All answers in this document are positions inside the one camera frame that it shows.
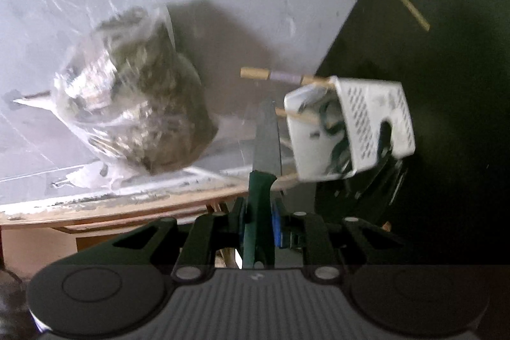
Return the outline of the green handle knife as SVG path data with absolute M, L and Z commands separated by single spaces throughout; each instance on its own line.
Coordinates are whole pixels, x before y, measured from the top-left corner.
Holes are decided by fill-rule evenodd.
M 243 267 L 275 266 L 272 185 L 282 175 L 278 116 L 272 99 L 257 114 L 252 171 L 244 210 Z

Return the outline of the dark green kitchen scissors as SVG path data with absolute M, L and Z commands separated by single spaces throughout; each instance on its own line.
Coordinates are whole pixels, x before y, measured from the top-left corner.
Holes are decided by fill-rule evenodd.
M 328 111 L 330 109 L 340 111 L 340 119 L 330 123 Z M 346 132 L 346 123 L 341 112 L 340 103 L 335 100 L 329 100 L 319 107 L 319 122 L 322 130 L 327 137 L 340 135 L 340 139 L 333 147 L 329 165 L 326 168 L 326 174 L 345 175 L 352 169 L 350 143 Z

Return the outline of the plastic bag of dried leaves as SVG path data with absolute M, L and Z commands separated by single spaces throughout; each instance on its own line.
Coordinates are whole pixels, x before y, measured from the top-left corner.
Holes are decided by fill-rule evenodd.
M 50 97 L 52 113 L 97 158 L 140 173 L 187 167 L 218 131 L 165 6 L 126 10 L 84 35 Z

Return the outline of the wooden chopstick with purple band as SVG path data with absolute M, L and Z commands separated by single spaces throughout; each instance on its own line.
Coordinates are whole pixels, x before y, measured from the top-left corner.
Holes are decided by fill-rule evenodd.
M 318 85 L 323 88 L 333 88 L 335 85 L 326 78 L 309 75 L 298 75 L 289 72 L 272 71 L 264 68 L 241 67 L 240 77 L 256 80 L 268 80 L 295 85 Z

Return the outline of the white perforated utensil basket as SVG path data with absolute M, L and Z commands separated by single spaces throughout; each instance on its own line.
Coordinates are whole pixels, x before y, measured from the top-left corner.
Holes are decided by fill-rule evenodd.
M 315 114 L 329 100 L 340 103 L 350 143 L 352 169 L 345 175 L 326 174 L 330 154 L 340 135 L 327 137 L 320 125 L 286 118 L 301 181 L 318 182 L 349 178 L 376 167 L 383 159 L 386 144 L 397 160 L 413 155 L 416 149 L 412 118 L 403 85 L 394 81 L 331 77 L 335 86 L 305 85 L 288 93 L 284 109 Z M 328 111 L 329 122 L 340 119 L 340 111 Z

